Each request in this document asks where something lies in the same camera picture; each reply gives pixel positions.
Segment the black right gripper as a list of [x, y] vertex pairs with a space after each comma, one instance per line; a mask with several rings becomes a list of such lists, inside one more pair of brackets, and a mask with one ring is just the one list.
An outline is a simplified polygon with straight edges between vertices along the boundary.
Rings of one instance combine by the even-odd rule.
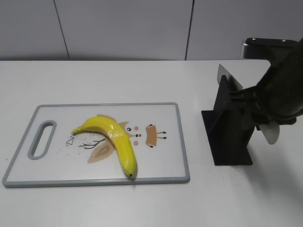
[[279, 130], [279, 124], [292, 125], [303, 114], [303, 41], [276, 47], [268, 61], [257, 87], [229, 93], [231, 107], [243, 111], [244, 129]]

